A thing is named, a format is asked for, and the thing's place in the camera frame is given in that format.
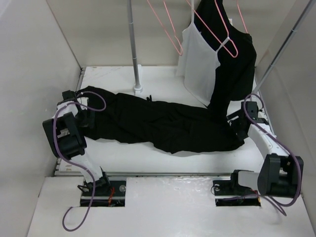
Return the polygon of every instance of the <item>pink hanger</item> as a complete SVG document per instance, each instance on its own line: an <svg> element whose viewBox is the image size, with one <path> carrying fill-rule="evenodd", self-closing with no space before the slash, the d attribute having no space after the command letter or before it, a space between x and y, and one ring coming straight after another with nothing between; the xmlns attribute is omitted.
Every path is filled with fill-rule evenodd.
<svg viewBox="0 0 316 237"><path fill-rule="evenodd" d="M246 33L248 33L248 30L247 30L247 27L246 27L245 21L243 20L243 17L242 17L242 13L241 13L241 10L240 10L240 7L239 7L238 0L236 0L236 3L237 3L237 8L238 8L239 15L240 15L240 17L241 17L241 20L242 20L243 26L245 27Z"/></svg>
<svg viewBox="0 0 316 237"><path fill-rule="evenodd" d="M167 12L167 14L168 14L169 21L170 21L171 26L172 26L172 29L173 29L174 37L177 39L178 44L180 45L180 51L178 50L177 46L176 46L175 43L173 42L173 40L172 40L172 38L170 37L170 35L169 35L167 29L165 28L165 26L164 26L163 23L160 21L160 19L159 19L157 13L155 12L153 6L150 4L149 0L147 0L147 2L148 2L148 4L149 4L150 8L152 9L153 13L155 14L156 18L158 19L159 23L160 23L161 26L163 27L164 31L166 32L166 34L167 34L168 38L170 39L171 43L173 44L174 48L176 49L176 51L178 52L178 54L181 56L181 55L183 54L183 48L182 48L182 46L181 46L181 43L180 43L179 39L178 39L177 36L176 36L176 30L174 29L174 26L173 26L173 23L172 23L172 20L171 20L171 17L170 17L170 14L169 14L169 11L168 11L168 8L167 8L167 5L166 5L165 1L163 1L164 8L166 9L166 12Z"/></svg>
<svg viewBox="0 0 316 237"><path fill-rule="evenodd" d="M224 21L224 18L223 18L223 16L222 16L222 13L221 13L221 11L219 10L219 7L218 7L218 5L217 5L216 0L214 0L214 1L215 1L215 4L216 4L218 13L219 13L219 15L221 16L222 22L223 22L223 24L224 24L224 26L225 26L225 29L226 29L226 32L227 32L227 38L226 38L226 39L229 39L228 41L230 41L230 42L232 43L232 45L233 45L233 47L234 47L234 49L235 49L235 51L236 51L236 55L233 55L233 54L226 48L225 45L223 46L223 48L225 48L226 51L227 51L233 58L237 58L237 56L238 56L238 49L237 49L235 43L229 38L229 31L228 31L228 28L227 28L226 23L225 23L225 21ZM222 45L223 43L222 43L222 42L220 41L220 39L217 38L217 36L211 31L211 29L210 29L210 28L207 26L207 24L202 20L202 18L201 18L201 17L199 16L199 14L195 11L195 9L192 8L192 10L193 10L194 13L196 14L196 16L200 19L200 21L204 24L204 26L208 29L208 31L210 31L210 33L211 33L211 34L217 39L217 41Z"/></svg>

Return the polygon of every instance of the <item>hanging clothes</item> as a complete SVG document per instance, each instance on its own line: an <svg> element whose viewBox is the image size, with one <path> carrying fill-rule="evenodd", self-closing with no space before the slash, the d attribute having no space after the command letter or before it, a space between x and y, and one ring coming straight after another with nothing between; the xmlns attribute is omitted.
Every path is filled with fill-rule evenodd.
<svg viewBox="0 0 316 237"><path fill-rule="evenodd" d="M229 29L230 38L238 49L238 57L231 57L226 50L218 51L220 67L216 69L216 80L212 98L208 105L210 111L225 117L230 101L243 100L252 91L257 53L250 34L238 31L229 23L223 6L223 0L216 0L224 21ZM201 0L197 13L213 33L224 40L227 36L214 0ZM195 18L194 23L201 35L212 48L220 46L205 25ZM229 51L234 48L231 43L225 45Z"/></svg>
<svg viewBox="0 0 316 237"><path fill-rule="evenodd" d="M191 10L191 24L182 32L183 54L179 56L176 76L184 77L184 86L204 105L209 105L215 87L215 71L220 66L217 52L225 44L209 46L194 24Z"/></svg>
<svg viewBox="0 0 316 237"><path fill-rule="evenodd" d="M81 128L93 140L152 142L156 148L170 153L232 151L244 144L226 119L213 118L208 109L113 94L92 86L79 92L82 91L95 92L107 103L106 110L96 112L92 129ZM103 106L96 95L84 96L89 97L90 107Z"/></svg>

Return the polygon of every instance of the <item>black fabric on table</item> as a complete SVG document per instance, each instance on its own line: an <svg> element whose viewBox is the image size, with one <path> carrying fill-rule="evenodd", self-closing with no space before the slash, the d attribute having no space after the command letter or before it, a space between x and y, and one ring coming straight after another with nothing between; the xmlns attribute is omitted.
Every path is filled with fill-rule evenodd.
<svg viewBox="0 0 316 237"><path fill-rule="evenodd" d="M232 151L244 144L238 140L226 119L218 119L208 109L164 101L147 101L127 94L88 86L107 102L96 112L94 128L82 128L86 137L117 140L122 143L152 142L165 152ZM102 100L93 94L88 105L102 108Z"/></svg>
<svg viewBox="0 0 316 237"><path fill-rule="evenodd" d="M218 59L221 66L216 69L215 88L208 108L212 113L225 117L230 101L243 100L251 93L257 53L252 44L250 34L242 33L233 27L225 12L223 0L216 1L228 27L230 38L234 41L238 49L237 58L233 58L224 48L221 48L218 52ZM227 37L227 32L214 0L201 0L197 8L197 13L212 32L223 42ZM205 41L214 50L218 49L220 43L198 17L195 17L194 23ZM231 42L228 42L225 46L233 55L236 54Z"/></svg>

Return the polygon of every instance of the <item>gray wall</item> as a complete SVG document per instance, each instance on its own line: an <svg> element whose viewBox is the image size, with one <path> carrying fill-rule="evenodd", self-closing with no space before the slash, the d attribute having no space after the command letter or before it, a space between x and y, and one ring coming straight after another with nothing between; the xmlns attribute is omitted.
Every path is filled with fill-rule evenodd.
<svg viewBox="0 0 316 237"><path fill-rule="evenodd" d="M0 1L0 236L25 237L56 164L42 128L80 68L45 0Z"/></svg>
<svg viewBox="0 0 316 237"><path fill-rule="evenodd" d="M257 67L257 78L272 61L308 0L294 4ZM278 138L305 163L304 201L316 230L316 5L261 88Z"/></svg>
<svg viewBox="0 0 316 237"><path fill-rule="evenodd" d="M47 0L81 66L131 65L127 0ZM170 26L162 0L151 0L162 22ZM224 0L233 25L244 32L235 0ZM295 0L239 0L258 62ZM177 35L190 22L186 0L167 0ZM132 0L138 61L143 65L176 65L176 50L146 0Z"/></svg>

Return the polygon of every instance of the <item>hanging black shirt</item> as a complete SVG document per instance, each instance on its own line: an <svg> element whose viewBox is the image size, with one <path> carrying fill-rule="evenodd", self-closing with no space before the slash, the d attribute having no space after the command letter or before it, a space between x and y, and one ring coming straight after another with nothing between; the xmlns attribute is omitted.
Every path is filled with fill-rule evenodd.
<svg viewBox="0 0 316 237"><path fill-rule="evenodd" d="M224 10L223 0L216 1L228 27L230 38L234 41L238 49L237 58L233 58L224 48L218 52L218 59L221 66L216 70L215 88L208 108L212 113L225 117L230 101L243 100L251 93L257 53L252 44L251 36L238 31L229 23ZM197 8L197 13L212 32L223 42L227 37L227 32L214 0L201 0ZM217 49L220 43L209 32L201 20L196 17L194 23L205 41L213 49ZM235 55L236 51L231 42L228 42L225 46Z"/></svg>
<svg viewBox="0 0 316 237"><path fill-rule="evenodd" d="M85 136L97 140L113 139L122 143L152 142L166 152L231 151L244 144L238 140L226 119L213 118L208 109L147 101L127 94L88 86L81 91L93 91L107 102L102 112L96 112L94 128L82 128ZM93 94L88 105L103 107Z"/></svg>

